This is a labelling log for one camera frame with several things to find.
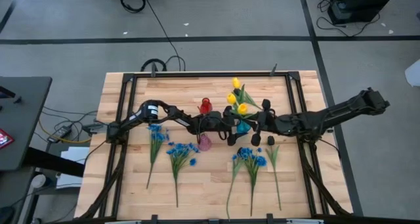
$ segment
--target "wooden tabletop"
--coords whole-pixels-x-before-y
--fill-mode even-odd
[[[326,107],[318,76],[315,71],[300,71],[304,97],[308,110],[317,111]],[[121,79],[123,73],[108,73],[98,109],[98,120],[112,122],[116,118]],[[277,115],[290,114],[291,109],[284,78],[280,77],[242,77],[245,90],[257,104],[263,99],[271,101]],[[126,101],[129,98],[128,85]],[[142,78],[137,82],[135,110],[148,99],[163,100],[175,105],[187,114],[199,114],[203,97],[208,97],[213,110],[223,111],[227,106],[226,96],[233,90],[230,77],[219,78]],[[295,97],[296,87],[293,84]],[[196,136],[191,135],[176,122],[165,122],[163,127],[169,129],[171,140],[176,143],[196,143]],[[213,146],[207,152],[196,154],[197,165],[184,168],[178,180],[179,207],[175,205],[175,185],[171,173],[169,156],[165,153],[170,147],[163,145],[154,166],[151,185],[146,189],[150,169],[149,132],[146,125],[140,125],[130,131],[129,147],[125,161],[121,199],[119,201],[118,219],[147,219],[157,214],[159,219],[226,219],[226,199],[232,178],[231,157],[241,146],[256,149],[251,145],[251,135],[241,137],[236,145],[228,146],[219,139],[217,133],[207,133]],[[271,134],[261,134],[261,146],[267,147],[266,138]],[[310,217],[308,202],[303,181],[303,172],[296,138],[274,135],[276,144],[280,145],[277,162],[280,198],[282,210],[279,210],[273,168],[270,163],[259,170],[255,187],[252,218],[265,218],[273,213],[274,218]],[[333,135],[325,134],[323,139],[335,144]],[[105,140],[105,134],[94,135],[91,150]],[[347,186],[341,169],[337,151],[319,141],[318,159],[324,185],[344,209],[351,212]],[[83,184],[75,217],[81,215],[93,203],[104,184],[104,176],[110,145],[105,144],[88,159]],[[119,158],[119,149],[115,156],[115,165]],[[320,199],[314,184],[316,209],[321,213]],[[251,218],[249,175],[245,166],[236,177],[230,197],[230,217],[233,219]],[[112,208],[114,188],[108,196],[107,214]]]

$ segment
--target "red vase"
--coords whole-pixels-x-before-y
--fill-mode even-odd
[[[201,114],[207,114],[207,113],[211,112],[212,110],[213,110],[213,106],[211,106],[210,99],[204,98],[201,101],[201,106],[199,108],[199,112]]]

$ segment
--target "yellow flower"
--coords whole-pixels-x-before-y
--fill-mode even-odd
[[[232,84],[235,89],[239,89],[241,87],[241,81],[237,77],[232,78]]]
[[[239,114],[245,115],[247,113],[247,111],[248,111],[248,106],[245,103],[242,103],[242,104],[239,105],[239,107],[238,107],[238,113]]]
[[[234,104],[236,102],[236,97],[233,93],[228,95],[228,103],[229,104]]]

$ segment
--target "floor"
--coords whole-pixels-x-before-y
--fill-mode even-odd
[[[316,19],[326,16],[318,1],[150,3],[168,35],[177,37],[187,70],[271,70],[275,64],[278,70],[317,70],[330,105],[366,87],[380,91],[391,103],[383,115],[360,116],[336,130],[360,200],[354,198],[360,203],[355,210],[420,219],[420,88],[408,85],[404,75],[420,58],[420,2],[391,0],[361,37],[346,39],[316,27]],[[46,105],[59,110],[95,110],[106,72],[139,71],[149,58],[174,55],[150,8],[130,14],[119,0],[0,0],[0,18],[1,75],[52,77]],[[345,31],[361,27],[349,24]],[[177,61],[168,67],[178,70]],[[42,120],[48,128],[60,121]],[[31,143],[44,144],[38,137]],[[52,221],[75,201],[72,195],[42,196],[35,215]]]

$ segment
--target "yellow cable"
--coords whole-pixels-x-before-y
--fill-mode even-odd
[[[54,139],[58,139],[58,140],[61,140],[63,142],[66,142],[66,143],[86,143],[86,142],[89,142],[91,140],[91,139],[87,139],[87,140],[84,140],[84,141],[69,141],[67,139],[61,139],[60,137],[56,137],[56,136],[51,135],[50,133],[48,133],[48,131],[46,131],[44,129],[44,127],[42,126],[41,119],[39,119],[38,124],[41,127],[42,131],[44,131],[44,133],[46,133],[47,135],[51,136]]]

